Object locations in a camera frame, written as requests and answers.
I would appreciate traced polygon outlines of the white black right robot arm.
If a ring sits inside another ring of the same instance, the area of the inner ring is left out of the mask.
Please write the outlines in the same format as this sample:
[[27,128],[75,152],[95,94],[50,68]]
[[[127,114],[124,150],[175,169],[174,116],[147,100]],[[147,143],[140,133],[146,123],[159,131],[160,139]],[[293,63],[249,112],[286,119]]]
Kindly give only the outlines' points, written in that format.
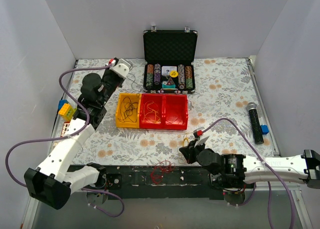
[[198,163],[209,172],[214,187],[242,189],[258,182],[289,182],[320,188],[320,155],[314,150],[290,157],[258,157],[219,154],[193,140],[179,148],[188,164]]

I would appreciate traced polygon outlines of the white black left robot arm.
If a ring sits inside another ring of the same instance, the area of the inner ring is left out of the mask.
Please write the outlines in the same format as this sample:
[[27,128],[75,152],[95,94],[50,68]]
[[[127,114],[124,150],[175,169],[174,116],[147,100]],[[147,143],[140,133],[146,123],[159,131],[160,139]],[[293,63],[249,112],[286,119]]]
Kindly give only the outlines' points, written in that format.
[[79,105],[70,121],[67,135],[36,168],[28,168],[24,180],[32,198],[59,210],[72,193],[92,185],[103,188],[106,183],[106,168],[90,162],[81,169],[68,172],[74,157],[86,140],[96,131],[107,110],[106,102],[118,87],[121,87],[128,70],[106,69],[100,76],[89,73],[82,79]]

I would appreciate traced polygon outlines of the yellow plastic bin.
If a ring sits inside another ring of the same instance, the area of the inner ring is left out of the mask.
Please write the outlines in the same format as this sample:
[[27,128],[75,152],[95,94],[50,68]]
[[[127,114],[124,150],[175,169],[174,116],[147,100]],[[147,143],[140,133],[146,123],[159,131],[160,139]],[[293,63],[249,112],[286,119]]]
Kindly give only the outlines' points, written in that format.
[[117,128],[138,129],[140,123],[140,93],[120,93],[115,113]]

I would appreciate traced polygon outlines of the red plastic bin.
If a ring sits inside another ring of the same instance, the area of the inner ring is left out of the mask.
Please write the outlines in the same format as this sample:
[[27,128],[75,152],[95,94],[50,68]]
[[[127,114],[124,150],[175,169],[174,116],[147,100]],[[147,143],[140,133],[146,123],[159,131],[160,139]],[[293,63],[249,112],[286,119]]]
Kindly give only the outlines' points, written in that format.
[[141,129],[164,129],[163,104],[164,97],[160,94],[142,94],[139,114],[139,127]]
[[188,98],[186,95],[164,95],[163,128],[185,131],[188,127]]

